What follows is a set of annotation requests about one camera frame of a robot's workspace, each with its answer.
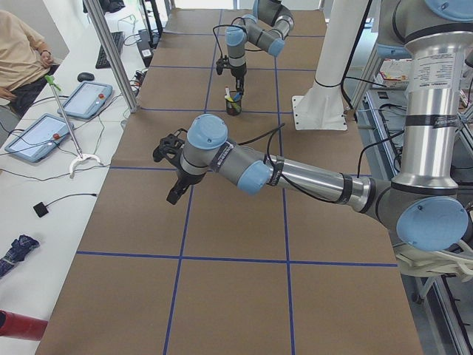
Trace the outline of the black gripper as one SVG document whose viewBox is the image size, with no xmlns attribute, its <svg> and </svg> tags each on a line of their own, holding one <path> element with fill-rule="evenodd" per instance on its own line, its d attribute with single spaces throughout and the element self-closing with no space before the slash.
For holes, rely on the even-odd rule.
<svg viewBox="0 0 473 355">
<path fill-rule="evenodd" d="M 183 153 L 185 141 L 179 138 L 186 129 L 178 129 L 174 133 L 170 133 L 160 139 L 159 145 L 154 149 L 152 158 L 154 162 L 161 162 L 166 159 L 172 166 L 177 169 L 177 182 L 170 189 L 166 201 L 172 205 L 176 205 L 179 199 L 186 193 L 190 185 L 198 184 L 205 176 L 203 174 L 194 174 L 184 170 L 180 158 Z"/>
<path fill-rule="evenodd" d="M 247 73 L 247 66 L 245 56 L 241 58 L 232 58 L 227 55 L 221 56 L 216 62 L 216 71 L 218 75 L 222 75 L 223 70 L 229 69 L 233 77 L 235 77 L 235 88 L 240 94 L 243 94 L 245 89 L 245 75 Z"/>
</svg>

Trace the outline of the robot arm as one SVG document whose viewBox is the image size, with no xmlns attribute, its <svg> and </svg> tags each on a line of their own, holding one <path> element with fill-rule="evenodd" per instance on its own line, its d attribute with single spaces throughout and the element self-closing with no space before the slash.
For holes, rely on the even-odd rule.
<svg viewBox="0 0 473 355">
<path fill-rule="evenodd" d="M 250 43 L 275 58 L 293 28 L 293 15 L 280 1 L 255 1 L 252 14 L 235 18 L 225 27 L 228 54 L 217 60 L 217 73 L 229 69 L 236 81 L 236 91 L 242 94 L 247 73 L 245 45 Z"/>
<path fill-rule="evenodd" d="M 394 2 L 387 5 L 394 34 L 413 57 L 401 170 L 389 181 L 334 170 L 331 153 L 316 144 L 308 164 L 241 146 L 215 115 L 197 117 L 186 138 L 161 139 L 155 161 L 177 170 L 168 194 L 176 203 L 206 172 L 222 175 L 242 191 L 264 185 L 295 189 L 325 203 L 347 204 L 395 232 L 404 244 L 423 251 L 464 249 L 472 243 L 472 219 L 457 199 L 451 179 L 457 129 L 458 66 L 472 41 L 470 1 Z"/>
</svg>

